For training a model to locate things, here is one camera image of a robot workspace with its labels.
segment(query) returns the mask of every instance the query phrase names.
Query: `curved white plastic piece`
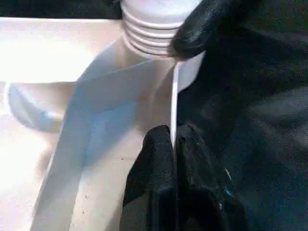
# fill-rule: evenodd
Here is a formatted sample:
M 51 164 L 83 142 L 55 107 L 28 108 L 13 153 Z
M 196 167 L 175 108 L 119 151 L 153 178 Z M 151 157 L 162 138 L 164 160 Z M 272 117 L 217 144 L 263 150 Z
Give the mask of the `curved white plastic piece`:
M 119 20 L 0 18 L 0 28 L 0 81 L 14 87 L 9 108 L 43 131 L 60 130 L 75 82 L 122 33 Z
M 171 122 L 174 144 L 177 94 L 195 79 L 204 54 L 174 69 L 174 59 L 144 54 L 123 38 L 76 83 L 31 231 L 117 230 L 145 133 Z
M 49 82 L 48 84 L 44 81 L 37 83 L 29 79 L 27 81 L 17 79 L 15 83 L 7 85 L 7 102 L 11 113 L 25 125 L 49 131 L 59 129 L 58 115 L 61 115 L 63 107 L 66 106 L 65 100 L 60 99 L 63 97 L 62 93 L 67 94 L 68 91 L 57 93 L 58 98 L 54 99 L 55 102 L 59 102 L 59 105 L 41 103 L 53 99 L 55 94 L 52 92 L 57 92 L 60 86 L 68 84 L 73 88 L 75 85 L 64 116 L 61 136 L 40 190 L 31 231 L 67 231 L 69 229 L 96 231 L 108 230 L 110 222 L 113 222 L 113 225 L 117 224 L 119 217 L 116 216 L 115 220 L 111 219 L 112 221 L 110 217 L 120 205 L 117 203 L 121 202 L 120 196 L 126 175 L 139 153 L 145 133 L 152 127 L 171 122 L 170 133 L 174 144 L 176 135 L 176 107 L 174 106 L 176 106 L 177 92 L 191 84 L 202 59 L 201 56 L 197 56 L 195 59 L 177 64 L 175 70 L 177 83 L 172 83 L 174 59 L 146 54 L 136 49 L 128 42 L 127 36 L 120 36 L 122 31 L 120 24 L 114 21 L 109 23 L 108 20 L 93 21 L 95 23 L 91 20 L 85 20 L 85 22 L 82 20 L 67 22 L 65 20 L 29 20 L 29 26 L 27 26 L 23 20 L 14 21 L 13 19 L 12 22 L 9 19 L 4 20 L 4 28 L 11 29 L 7 29 L 8 38 L 17 36 L 16 41 L 22 41 L 22 38 L 27 36 L 31 40 L 42 33 L 46 35 L 43 40 L 46 39 L 47 42 L 51 39 L 53 44 L 52 40 L 55 38 L 52 35 L 53 32 L 49 33 L 48 29 L 55 30 L 54 34 L 58 34 L 59 40 L 64 41 L 71 39 L 70 36 L 66 36 L 70 32 L 62 31 L 60 28 L 63 30 L 67 27 L 78 28 L 81 34 L 83 32 L 79 27 L 86 32 L 92 28 L 92 33 L 95 31 L 94 35 L 89 33 L 86 35 L 97 39 L 96 32 L 103 37 L 101 33 L 106 35 L 108 30 L 116 30 L 114 34 L 111 33 L 113 38 L 106 39 L 102 43 L 96 39 L 91 40 L 87 36 L 85 40 L 80 40 L 83 41 L 80 44 L 84 44 L 84 47 L 93 51 L 95 57 L 90 63 L 83 63 L 84 65 L 87 63 L 87 67 L 84 67 L 85 71 L 79 78 L 66 79 L 65 83 Z M 40 24 L 42 24 L 42 31 L 39 30 Z M 28 30 L 25 34 L 22 30 L 21 33 L 17 33 L 18 28 L 28 28 Z M 73 58 L 67 59 L 67 62 L 73 61 Z M 31 76 L 30 71 L 25 73 L 26 76 Z M 70 72 L 68 68 L 67 73 L 71 73 L 72 77 L 74 70 Z M 47 87 L 47 92 L 50 90 L 50 96 L 46 94 L 44 87 Z M 124 157 L 127 164 L 122 165 L 118 158 L 125 154 L 130 156 Z M 117 161 L 114 160 L 119 166 L 115 168 L 118 172 L 108 170 L 113 165 L 106 165 L 106 158 L 117 159 Z M 110 175 L 112 183 L 103 174 L 109 174 L 109 172 L 112 172 Z M 106 186 L 111 184 L 114 184 L 116 191 L 108 190 Z M 92 194 L 91 199 L 85 196 L 85 193 L 89 192 Z M 112 198 L 110 201 L 114 206 L 102 219 L 95 215 L 100 213 L 93 214 L 91 211 L 94 207 L 105 209 L 110 205 L 106 204 L 106 200 L 100 200 L 105 196 Z

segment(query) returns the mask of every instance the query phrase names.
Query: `black fabric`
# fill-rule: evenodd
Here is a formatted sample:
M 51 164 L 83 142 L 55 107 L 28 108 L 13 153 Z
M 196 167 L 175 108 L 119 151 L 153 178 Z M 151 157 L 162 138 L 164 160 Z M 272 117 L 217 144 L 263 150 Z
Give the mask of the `black fabric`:
M 238 29 L 211 39 L 197 80 L 179 94 L 174 158 L 166 128 L 163 139 L 150 131 L 144 141 L 138 159 L 153 159 L 135 163 L 125 195 L 134 181 L 152 185 L 142 168 L 170 166 L 177 193 L 169 200 L 178 200 L 170 230 L 177 220 L 179 230 L 308 230 L 308 40 L 265 34 Z M 169 204 L 149 206 L 147 190 L 132 194 L 121 219 L 146 214 L 131 230 L 164 230 L 155 224 Z M 140 198 L 143 213 L 132 216 Z
M 1 0 L 0 16 L 121 19 L 120 0 Z
M 177 141 L 174 155 L 167 126 L 146 135 L 127 178 L 120 230 L 248 230 L 227 171 L 198 132 L 181 127 Z
M 212 41 L 178 122 L 232 178 L 249 229 L 308 230 L 308 39 L 237 30 Z

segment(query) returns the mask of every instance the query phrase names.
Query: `gloved finger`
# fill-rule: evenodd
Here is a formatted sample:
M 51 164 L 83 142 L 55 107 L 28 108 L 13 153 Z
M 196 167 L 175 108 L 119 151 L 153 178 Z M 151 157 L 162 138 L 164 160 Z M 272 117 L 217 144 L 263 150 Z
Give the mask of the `gloved finger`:
M 204 50 L 220 30 L 232 30 L 259 0 L 203 0 L 179 28 L 169 47 L 171 56 L 187 59 Z

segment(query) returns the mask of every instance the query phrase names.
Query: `white surface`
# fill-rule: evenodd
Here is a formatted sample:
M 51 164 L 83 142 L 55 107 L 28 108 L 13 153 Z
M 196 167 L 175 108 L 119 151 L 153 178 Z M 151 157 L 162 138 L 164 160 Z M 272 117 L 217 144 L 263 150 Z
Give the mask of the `white surface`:
M 28 231 L 58 133 L 30 130 L 10 115 L 0 83 L 0 230 Z
M 76 81 L 121 34 L 120 20 L 0 18 L 0 81 Z
M 0 18 L 0 81 L 19 93 L 7 95 L 14 116 L 59 131 L 75 82 L 121 33 L 120 20 Z
M 170 125 L 178 92 L 173 59 L 138 54 L 119 39 L 78 80 L 31 231 L 118 229 L 128 171 L 146 132 Z M 178 82 L 188 78 L 180 88 L 194 80 L 202 57 L 177 66 Z M 176 134 L 176 124 L 170 130 Z

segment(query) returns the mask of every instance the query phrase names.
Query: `white plastic part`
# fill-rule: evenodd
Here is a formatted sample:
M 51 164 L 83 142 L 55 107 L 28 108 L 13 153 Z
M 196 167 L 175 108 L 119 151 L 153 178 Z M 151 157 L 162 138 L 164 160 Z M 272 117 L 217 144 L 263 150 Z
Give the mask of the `white plastic part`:
M 24 125 L 52 132 L 60 131 L 77 79 L 122 33 L 117 20 L 0 18 L 0 28 L 7 104 Z
M 177 29 L 201 0 L 123 0 L 122 12 L 129 41 L 137 49 L 168 55 Z
M 63 36 L 60 28 L 93 29 L 92 38 L 97 38 L 96 33 L 102 36 L 101 33 L 109 33 L 106 30 L 117 28 L 114 21 L 108 20 L 4 19 L 4 22 L 8 28 L 33 29 L 32 33 L 25 33 L 29 40 L 32 35 L 35 38 L 41 33 L 39 25 L 42 25 L 42 34 L 47 33 L 46 44 L 48 41 L 53 44 L 53 34 L 58 34 L 58 39 L 63 41 L 70 38 Z M 55 33 L 48 33 L 48 28 L 54 29 Z M 17 42 L 23 40 L 15 30 L 7 31 L 9 37 L 12 34 L 18 36 Z M 121 37 L 121 29 L 113 35 L 99 43 L 99 51 L 94 49 L 96 56 L 90 63 L 84 62 L 87 67 L 80 77 L 71 81 L 66 79 L 65 84 L 71 84 L 75 89 L 39 193 L 31 231 L 116 231 L 127 173 L 141 149 L 145 133 L 157 125 L 170 125 L 174 144 L 176 92 L 194 80 L 202 57 L 178 64 L 174 74 L 174 59 L 141 52 L 128 42 L 127 36 Z M 93 40 L 81 41 L 81 45 L 93 47 L 90 44 Z M 74 63 L 75 58 L 70 57 L 67 62 Z M 67 73 L 75 73 L 75 70 L 67 69 Z M 59 98 L 52 96 L 64 83 L 46 84 L 43 77 L 39 83 L 29 79 L 15 82 L 7 84 L 6 99 L 11 113 L 24 125 L 27 123 L 23 120 L 27 119 L 40 130 L 53 131 L 57 124 L 57 131 L 60 120 L 56 116 L 50 118 L 50 115 L 55 115 L 52 112 L 57 111 L 58 105 L 49 106 L 44 101 L 57 102 L 62 93 L 65 96 L 66 90 L 57 93 Z M 44 95 L 49 90 L 50 96 Z M 59 105 L 66 104 L 65 100 L 58 102 Z

